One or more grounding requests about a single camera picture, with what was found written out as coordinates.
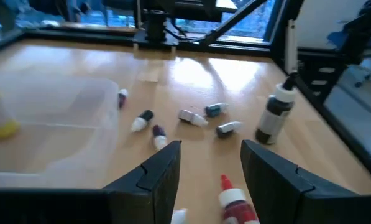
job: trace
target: black bottle cap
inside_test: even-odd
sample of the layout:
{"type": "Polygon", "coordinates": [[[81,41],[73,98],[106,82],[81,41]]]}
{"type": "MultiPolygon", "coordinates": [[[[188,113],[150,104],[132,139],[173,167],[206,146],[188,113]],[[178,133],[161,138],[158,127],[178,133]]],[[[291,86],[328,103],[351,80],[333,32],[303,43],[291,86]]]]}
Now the black bottle cap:
{"type": "Polygon", "coordinates": [[[142,114],[140,114],[139,118],[150,121],[153,118],[153,112],[150,110],[145,110],[144,112],[142,112],[142,114]]]}
{"type": "Polygon", "coordinates": [[[296,73],[291,73],[289,77],[287,77],[286,81],[282,84],[282,88],[292,91],[295,85],[295,76],[296,73]]]}
{"type": "Polygon", "coordinates": [[[216,134],[217,134],[217,137],[220,138],[220,139],[225,139],[225,138],[231,136],[233,133],[234,133],[234,130],[227,131],[226,133],[224,133],[220,126],[216,127],[216,134]]]}
{"type": "Polygon", "coordinates": [[[166,136],[165,130],[159,125],[155,125],[152,128],[153,136],[166,136]]]}

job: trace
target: transparent plastic bin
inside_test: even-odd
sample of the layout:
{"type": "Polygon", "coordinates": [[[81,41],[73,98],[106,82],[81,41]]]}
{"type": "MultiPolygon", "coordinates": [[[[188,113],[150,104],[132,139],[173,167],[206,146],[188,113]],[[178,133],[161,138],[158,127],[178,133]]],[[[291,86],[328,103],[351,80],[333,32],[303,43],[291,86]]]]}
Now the transparent plastic bin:
{"type": "Polygon", "coordinates": [[[0,95],[21,124],[0,142],[0,187],[103,187],[117,143],[117,92],[103,78],[0,73],[0,95]]]}

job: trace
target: black machine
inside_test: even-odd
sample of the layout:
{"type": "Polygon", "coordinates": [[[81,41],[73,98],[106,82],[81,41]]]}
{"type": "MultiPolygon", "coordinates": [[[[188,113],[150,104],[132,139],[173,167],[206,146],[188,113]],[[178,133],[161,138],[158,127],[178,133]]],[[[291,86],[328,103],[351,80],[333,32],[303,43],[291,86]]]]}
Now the black machine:
{"type": "Polygon", "coordinates": [[[266,1],[253,0],[239,10],[223,11],[216,7],[216,0],[144,0],[141,4],[144,24],[134,36],[134,42],[146,47],[176,46],[178,41],[209,45],[266,1]],[[200,39],[187,38],[175,25],[175,18],[221,22],[223,12],[234,12],[234,15],[200,39]]]}
{"type": "MultiPolygon", "coordinates": [[[[180,178],[173,141],[103,189],[0,189],[0,223],[169,224],[180,178]]],[[[261,224],[371,224],[360,196],[243,140],[244,177],[261,224]]]]}
{"type": "Polygon", "coordinates": [[[363,60],[364,50],[371,47],[371,0],[365,2],[356,19],[347,22],[342,31],[334,32],[327,38],[346,57],[346,63],[359,64],[363,60]]]}
{"type": "Polygon", "coordinates": [[[102,189],[0,189],[0,223],[170,223],[180,148],[171,142],[102,189]]]}
{"type": "Polygon", "coordinates": [[[371,224],[371,195],[361,196],[243,140],[244,177],[261,224],[371,224]]]}

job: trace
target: wooden table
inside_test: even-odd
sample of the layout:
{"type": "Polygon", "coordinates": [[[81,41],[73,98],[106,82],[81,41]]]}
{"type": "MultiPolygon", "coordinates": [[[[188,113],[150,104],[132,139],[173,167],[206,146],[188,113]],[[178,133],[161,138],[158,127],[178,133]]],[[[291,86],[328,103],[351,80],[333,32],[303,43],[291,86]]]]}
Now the wooden table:
{"type": "MultiPolygon", "coordinates": [[[[0,71],[56,73],[109,78],[129,90],[120,111],[120,135],[106,183],[129,172],[155,153],[150,128],[129,133],[143,110],[155,112],[152,124],[165,127],[169,141],[181,139],[181,176],[176,208],[189,209],[190,223],[220,223],[219,178],[226,174],[246,189],[240,142],[253,139],[267,96],[285,76],[269,58],[194,52],[133,53],[132,48],[45,40],[25,40],[0,52],[0,71]],[[227,115],[207,128],[178,122],[180,109],[203,114],[217,102],[230,104],[227,115]],[[239,134],[216,138],[214,128],[243,121],[239,134]]],[[[278,142],[270,150],[301,167],[360,194],[371,194],[371,176],[311,105],[298,94],[278,142]]]]}

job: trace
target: blue object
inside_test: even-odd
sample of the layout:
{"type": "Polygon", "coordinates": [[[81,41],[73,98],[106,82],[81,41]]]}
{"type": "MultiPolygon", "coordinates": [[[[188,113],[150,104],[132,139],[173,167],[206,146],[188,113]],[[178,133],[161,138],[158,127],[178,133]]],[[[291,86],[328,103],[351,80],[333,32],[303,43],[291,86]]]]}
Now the blue object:
{"type": "Polygon", "coordinates": [[[204,108],[204,112],[209,118],[213,118],[221,114],[221,108],[219,105],[211,105],[204,108]]]}
{"type": "MultiPolygon", "coordinates": [[[[327,39],[330,41],[330,43],[334,44],[337,49],[340,49],[345,43],[347,37],[348,37],[348,34],[345,32],[332,32],[327,36],[327,39]]],[[[367,42],[365,49],[371,50],[371,38],[367,42]]]]}
{"type": "Polygon", "coordinates": [[[227,103],[216,103],[205,107],[204,112],[209,118],[213,118],[221,114],[227,107],[227,103]]]}

